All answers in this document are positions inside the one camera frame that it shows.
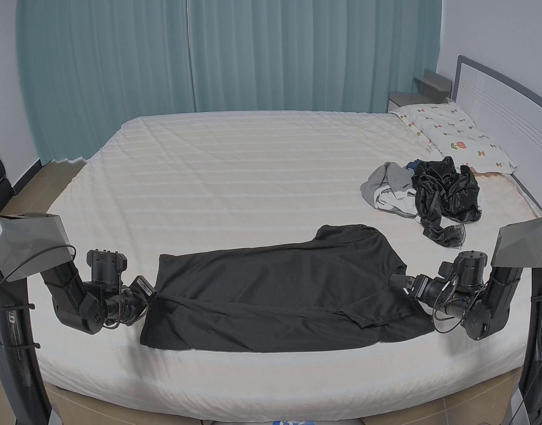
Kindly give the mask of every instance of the gray garment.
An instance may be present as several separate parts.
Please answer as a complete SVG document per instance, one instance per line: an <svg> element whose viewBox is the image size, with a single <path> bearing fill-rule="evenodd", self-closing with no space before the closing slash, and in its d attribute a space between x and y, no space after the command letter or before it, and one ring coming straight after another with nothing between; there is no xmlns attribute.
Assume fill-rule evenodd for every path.
<svg viewBox="0 0 542 425"><path fill-rule="evenodd" d="M411 190L414 191L411 180L413 174L412 170L401 167L395 162L385 162L382 166L376 168L369 176L369 179L362 184L360 188L362 197L375 209L384 209L403 217L414 217L416 216L416 212L414 214L412 212L405 212L396 206L381 207L379 202L376 202L375 194L376 191L382 188L383 190L390 189L389 192L393 192L398 199L407 196Z"/></svg>

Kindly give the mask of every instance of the white headboard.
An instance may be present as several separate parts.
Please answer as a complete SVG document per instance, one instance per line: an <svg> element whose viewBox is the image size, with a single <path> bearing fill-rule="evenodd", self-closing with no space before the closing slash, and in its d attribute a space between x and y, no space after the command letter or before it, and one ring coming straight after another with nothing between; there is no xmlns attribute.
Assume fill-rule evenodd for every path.
<svg viewBox="0 0 542 425"><path fill-rule="evenodd" d="M517 165L514 178L542 209L542 98L460 55L452 100L501 145Z"/></svg>

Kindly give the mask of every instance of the white wall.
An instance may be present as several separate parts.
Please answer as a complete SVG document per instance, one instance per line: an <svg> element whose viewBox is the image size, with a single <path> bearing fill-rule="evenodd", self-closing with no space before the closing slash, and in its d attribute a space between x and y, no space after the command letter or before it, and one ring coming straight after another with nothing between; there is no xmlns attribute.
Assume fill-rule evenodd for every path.
<svg viewBox="0 0 542 425"><path fill-rule="evenodd" d="M12 185L39 159L17 72L16 7L17 0L0 0L0 159Z"/></svg>
<svg viewBox="0 0 542 425"><path fill-rule="evenodd" d="M437 72L465 55L542 96L542 0L442 0Z"/></svg>

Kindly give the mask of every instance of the curtain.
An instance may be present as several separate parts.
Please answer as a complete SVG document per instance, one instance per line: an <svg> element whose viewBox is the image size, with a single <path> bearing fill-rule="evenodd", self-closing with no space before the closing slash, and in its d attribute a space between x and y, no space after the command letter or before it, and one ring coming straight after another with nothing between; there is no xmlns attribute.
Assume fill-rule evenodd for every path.
<svg viewBox="0 0 542 425"><path fill-rule="evenodd" d="M17 55L43 163L122 123L212 110L384 112L435 69L441 0L19 0Z"/></svg>
<svg viewBox="0 0 542 425"><path fill-rule="evenodd" d="M18 0L17 55L41 162L90 158L121 124L194 112L186 0Z"/></svg>
<svg viewBox="0 0 542 425"><path fill-rule="evenodd" d="M385 112L436 68L441 0L189 0L197 111Z"/></svg>

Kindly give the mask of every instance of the black t-shirt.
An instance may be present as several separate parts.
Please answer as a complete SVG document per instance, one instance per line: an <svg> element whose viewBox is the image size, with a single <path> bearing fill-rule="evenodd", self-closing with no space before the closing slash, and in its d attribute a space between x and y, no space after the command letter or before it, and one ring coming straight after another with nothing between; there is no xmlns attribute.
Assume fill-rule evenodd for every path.
<svg viewBox="0 0 542 425"><path fill-rule="evenodd" d="M406 265L366 225L320 228L300 244L161 255L141 344L166 350L293 352L358 348L431 332L389 287Z"/></svg>

